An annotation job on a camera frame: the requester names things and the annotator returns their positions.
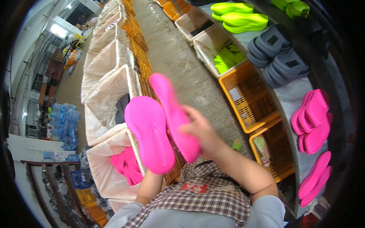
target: pile of shoes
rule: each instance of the pile of shoes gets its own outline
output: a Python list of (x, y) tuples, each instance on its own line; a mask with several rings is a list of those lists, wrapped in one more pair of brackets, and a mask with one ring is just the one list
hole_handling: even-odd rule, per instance
[(247, 58), (253, 65), (264, 68), (263, 77), (272, 88), (306, 77), (310, 72), (276, 25), (249, 42)]
[(216, 3), (210, 7), (212, 17), (223, 22), (223, 27), (231, 33), (261, 31), (268, 24), (268, 16), (253, 13), (253, 5), (248, 3)]
[(282, 11), (285, 11), (288, 17), (293, 20), (299, 17), (306, 18), (310, 10), (309, 5), (300, 0), (271, 0), (271, 3)]
[(312, 202), (326, 184), (332, 172), (332, 166), (328, 165), (330, 160), (330, 151), (321, 154), (314, 163), (309, 175), (301, 183), (298, 190), (298, 197), (301, 199), (301, 207), (305, 207)]
[(246, 56), (242, 53), (241, 49), (234, 44), (224, 47), (214, 58), (215, 67), (220, 74), (223, 74), (231, 67), (244, 61)]
[(328, 94), (316, 89), (304, 96), (301, 107), (293, 114), (292, 127), (299, 135), (298, 147), (302, 153), (316, 153), (328, 138), (333, 118), (328, 110)]

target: plaid apron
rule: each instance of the plaid apron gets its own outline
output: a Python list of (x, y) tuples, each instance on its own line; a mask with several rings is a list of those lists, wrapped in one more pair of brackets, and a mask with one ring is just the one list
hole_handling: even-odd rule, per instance
[(139, 227), (154, 209), (209, 212), (233, 218), (236, 227), (245, 227), (250, 216), (250, 198), (237, 185), (219, 177), (227, 175), (200, 156), (183, 167), (180, 183), (166, 186), (122, 228)]

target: white paper tag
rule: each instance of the white paper tag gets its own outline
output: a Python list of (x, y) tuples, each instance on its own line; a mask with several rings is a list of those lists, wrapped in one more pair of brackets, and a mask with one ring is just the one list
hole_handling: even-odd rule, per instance
[(232, 98), (233, 101), (237, 101), (238, 99), (242, 98), (236, 87), (231, 89), (228, 92), (229, 92), (229, 95), (231, 95), (231, 98)]

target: shoe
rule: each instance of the shoe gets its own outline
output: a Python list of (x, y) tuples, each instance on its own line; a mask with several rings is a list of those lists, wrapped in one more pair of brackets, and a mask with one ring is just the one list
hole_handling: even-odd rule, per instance
[(285, 11), (290, 4), (298, 1), (300, 0), (271, 0), (271, 3), (282, 11)]
[(330, 162), (330, 160), (331, 160), (330, 151), (324, 152), (317, 158), (311, 172), (300, 184), (300, 187), (298, 190), (299, 199), (301, 199), (301, 200), (304, 199), (313, 191), (313, 189), (317, 185), (320, 177), (322, 176), (324, 170), (328, 166), (328, 163)]
[(286, 80), (290, 81), (306, 77), (310, 71), (309, 66), (304, 63), (293, 48), (287, 54), (277, 55), (272, 65)]
[(210, 9), (221, 15), (229, 12), (252, 13), (253, 5), (248, 3), (216, 3)]
[(294, 112), (292, 118), (291, 118), (291, 123), (292, 123), (292, 127), (294, 132), (297, 135), (302, 135), (304, 134), (306, 131), (303, 129), (303, 126), (300, 124), (300, 122), (298, 121), (298, 115), (299, 113), (302, 111), (303, 107), (305, 107), (305, 105), (307, 104), (307, 102), (309, 101), (309, 96), (310, 94), (313, 92), (313, 90), (309, 91), (308, 93), (305, 94), (303, 101), (301, 103), (300, 108)]
[(229, 12), (222, 15), (222, 20), (229, 26), (262, 27), (268, 24), (268, 16), (260, 13)]
[(268, 67), (265, 67), (262, 70), (262, 76), (265, 79), (266, 83), (269, 84), (270, 87), (272, 87), (272, 88), (279, 88), (280, 87), (280, 85), (278, 85), (276, 82), (274, 82), (274, 80), (270, 76), (270, 74), (268, 72)]
[(186, 162), (195, 162), (199, 156), (200, 145), (196, 137), (178, 130), (181, 125), (189, 124), (190, 120), (178, 103), (170, 81), (163, 74), (158, 73), (152, 74), (149, 81), (164, 108), (167, 127), (177, 148)]
[(166, 117), (151, 97), (131, 99), (126, 107), (126, 124), (137, 138), (141, 161), (154, 174), (166, 174), (175, 165), (175, 153), (166, 135)]
[(290, 19), (295, 20), (298, 17), (307, 18), (309, 15), (310, 7), (303, 1), (294, 2), (286, 8), (286, 13)]
[(267, 65), (269, 65), (270, 60), (260, 60), (258, 58), (256, 58), (251, 52), (247, 52), (247, 59), (249, 59), (249, 61), (259, 67), (259, 68), (265, 68)]
[(255, 45), (262, 53), (274, 58), (279, 54), (283, 54), (283, 51), (289, 51), (290, 42), (284, 38), (276, 25), (272, 25), (257, 37)]
[(247, 32), (247, 31), (261, 31), (266, 27), (266, 24), (261, 25), (261, 26), (245, 25), (245, 26), (233, 27), (233, 26), (227, 25), (226, 22), (223, 22), (223, 27), (230, 33), (239, 34), (239, 33)]
[(256, 38), (253, 38), (249, 44), (248, 44), (248, 51), (256, 58), (262, 61), (267, 61), (269, 59), (269, 57), (267, 55), (265, 55), (264, 53), (262, 53), (262, 51), (260, 51), (260, 49), (257, 48), (257, 46), (255, 45), (255, 41)]
[(218, 13), (213, 12), (212, 13), (212, 18), (216, 19), (219, 22), (223, 22), (223, 20), (222, 20), (222, 14), (218, 14)]
[(314, 198), (317, 197), (319, 192), (322, 190), (324, 185), (327, 183), (327, 181), (331, 175), (331, 172), (332, 172), (332, 166), (327, 166), (326, 169), (324, 170), (322, 176), (320, 177), (316, 187), (313, 189), (313, 191), (300, 201), (301, 207), (307, 206), (310, 202), (312, 202), (312, 200)]
[(303, 146), (309, 155), (315, 154), (323, 146), (330, 133), (332, 119), (332, 114), (328, 112), (327, 118), (318, 127), (304, 134)]

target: pink slipper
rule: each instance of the pink slipper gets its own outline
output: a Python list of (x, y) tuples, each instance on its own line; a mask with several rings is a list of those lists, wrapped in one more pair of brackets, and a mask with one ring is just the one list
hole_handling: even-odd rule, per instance
[(322, 89), (314, 90), (309, 99), (310, 100), (304, 107), (305, 118), (312, 126), (317, 127), (326, 117), (326, 113), (329, 110), (330, 99), (328, 94)]
[(303, 142), (305, 135), (306, 134), (299, 135), (299, 138), (298, 138), (298, 147), (299, 147), (300, 152), (302, 152), (302, 153), (307, 152), (306, 149), (304, 148), (304, 142)]
[(309, 91), (308, 93), (305, 94), (304, 98), (303, 98), (303, 102), (301, 103), (301, 106), (298, 108), (298, 110), (296, 112), (294, 112), (291, 122), (292, 122), (292, 127), (294, 132), (297, 135), (301, 135), (303, 133), (305, 133), (303, 127), (301, 126), (300, 122), (298, 121), (298, 115), (299, 113), (301, 113), (301, 111), (303, 110), (303, 107), (305, 107), (305, 105), (308, 103), (309, 98), (310, 98), (310, 94), (313, 92), (313, 90)]
[(199, 142), (196, 137), (183, 134), (178, 130), (178, 127), (183, 124), (189, 124), (190, 121), (178, 103), (174, 88), (163, 74), (154, 73), (149, 80), (151, 87), (165, 110), (167, 126), (177, 148), (186, 162), (195, 162), (199, 156)]
[(311, 133), (304, 137), (303, 145), (309, 155), (316, 153), (324, 144), (330, 133), (332, 114), (327, 113), (327, 118)]
[(307, 206), (310, 202), (312, 202), (312, 200), (314, 198), (317, 197), (319, 192), (322, 190), (324, 185), (327, 183), (328, 178), (331, 175), (331, 172), (332, 172), (332, 166), (327, 166), (327, 168), (324, 170), (322, 176), (320, 177), (320, 179), (318, 181), (318, 184), (313, 189), (313, 191), (309, 195), (307, 195), (304, 199), (301, 200), (301, 202), (300, 202), (301, 207)]
[(151, 97), (134, 97), (126, 106), (124, 117), (137, 138), (142, 163), (155, 174), (169, 173), (175, 164), (175, 154), (166, 135), (161, 105)]
[(331, 159), (331, 152), (326, 151), (321, 154), (317, 161), (314, 163), (314, 166), (309, 173), (309, 175), (303, 180), (298, 190), (299, 199), (304, 199), (307, 195), (309, 195), (313, 189), (315, 188), (318, 180), (322, 176), (323, 171), (328, 166), (328, 163)]

